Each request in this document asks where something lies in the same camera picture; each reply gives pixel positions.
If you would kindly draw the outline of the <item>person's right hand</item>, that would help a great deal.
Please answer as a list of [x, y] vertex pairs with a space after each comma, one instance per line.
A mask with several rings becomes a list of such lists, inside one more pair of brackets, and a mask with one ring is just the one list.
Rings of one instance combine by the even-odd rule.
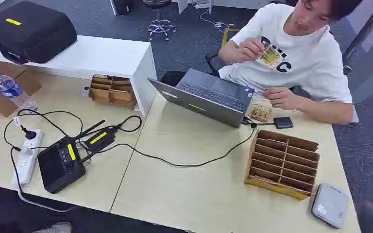
[[260, 38], [246, 38], [237, 48], [236, 62], [255, 61], [261, 57], [264, 50], [265, 45], [261, 42]]

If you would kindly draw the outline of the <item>person's left hand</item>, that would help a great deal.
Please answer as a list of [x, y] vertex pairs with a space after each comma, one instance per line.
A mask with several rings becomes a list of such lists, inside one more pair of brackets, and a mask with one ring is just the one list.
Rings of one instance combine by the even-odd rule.
[[297, 110], [299, 96], [286, 87], [269, 87], [264, 90], [263, 96], [270, 101], [273, 108], [283, 110]]

